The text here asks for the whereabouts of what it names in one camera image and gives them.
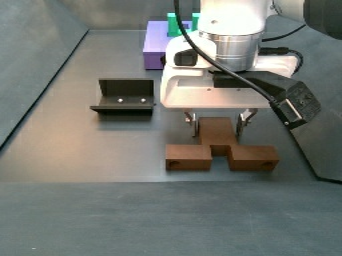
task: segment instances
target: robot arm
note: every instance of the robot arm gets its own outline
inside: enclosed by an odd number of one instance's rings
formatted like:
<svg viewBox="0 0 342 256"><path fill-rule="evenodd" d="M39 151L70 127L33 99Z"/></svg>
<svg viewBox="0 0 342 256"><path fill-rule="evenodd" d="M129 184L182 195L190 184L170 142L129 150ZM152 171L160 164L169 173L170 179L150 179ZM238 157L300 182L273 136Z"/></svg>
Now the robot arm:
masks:
<svg viewBox="0 0 342 256"><path fill-rule="evenodd" d="M198 31L172 40L166 51L168 65L162 78L162 103L172 108L261 108L270 105L284 123L296 128L309 122L319 113L321 106L307 85L297 81L281 79L277 85L268 85L269 92L264 97L256 91L241 86L234 87L236 80L230 79L228 87L213 86L206 72L217 65L204 60L201 51L212 56L210 59L234 78L242 78L234 72L269 71L290 78L297 61L295 57L261 57L260 41L265 30L266 19L272 15L281 15L308 23L323 33L342 39L342 17L340 0L202 0ZM188 77L193 83L181 85L180 81ZM262 87L268 81L248 75L242 78L252 88Z"/></svg>

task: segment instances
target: black metal bracket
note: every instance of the black metal bracket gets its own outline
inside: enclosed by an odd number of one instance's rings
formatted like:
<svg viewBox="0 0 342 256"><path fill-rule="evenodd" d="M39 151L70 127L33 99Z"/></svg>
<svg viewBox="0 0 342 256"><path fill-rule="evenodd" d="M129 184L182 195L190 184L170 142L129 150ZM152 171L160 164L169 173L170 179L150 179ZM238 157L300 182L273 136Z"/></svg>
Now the black metal bracket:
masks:
<svg viewBox="0 0 342 256"><path fill-rule="evenodd" d="M102 100L90 108L101 114L150 114L154 111L154 80L99 79Z"/></svg>

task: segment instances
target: gray wall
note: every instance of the gray wall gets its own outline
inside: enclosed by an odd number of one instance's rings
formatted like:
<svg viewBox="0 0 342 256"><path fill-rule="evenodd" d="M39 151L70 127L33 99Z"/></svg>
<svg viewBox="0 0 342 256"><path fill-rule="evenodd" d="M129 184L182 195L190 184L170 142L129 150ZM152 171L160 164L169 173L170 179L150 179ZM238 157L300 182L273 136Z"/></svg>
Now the gray wall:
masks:
<svg viewBox="0 0 342 256"><path fill-rule="evenodd" d="M87 30L55 0L0 1L0 146Z"/></svg>
<svg viewBox="0 0 342 256"><path fill-rule="evenodd" d="M91 29L145 30L148 21L166 19L173 0L59 0ZM200 10L200 0L182 0L182 14Z"/></svg>

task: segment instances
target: brown wooden block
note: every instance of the brown wooden block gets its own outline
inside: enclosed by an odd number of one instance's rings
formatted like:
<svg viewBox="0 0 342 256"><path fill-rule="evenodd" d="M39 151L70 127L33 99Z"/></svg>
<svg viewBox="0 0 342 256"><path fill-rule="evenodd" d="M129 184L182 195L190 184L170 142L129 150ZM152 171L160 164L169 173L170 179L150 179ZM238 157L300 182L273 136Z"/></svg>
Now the brown wooden block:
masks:
<svg viewBox="0 0 342 256"><path fill-rule="evenodd" d="M228 156L229 146L238 145L230 118L200 118L200 144L212 147L213 156Z"/></svg>
<svg viewBox="0 0 342 256"><path fill-rule="evenodd" d="M229 150L229 165L233 171L272 171L280 162L273 146L233 145Z"/></svg>
<svg viewBox="0 0 342 256"><path fill-rule="evenodd" d="M210 170L210 147L204 145L166 145L168 170Z"/></svg>

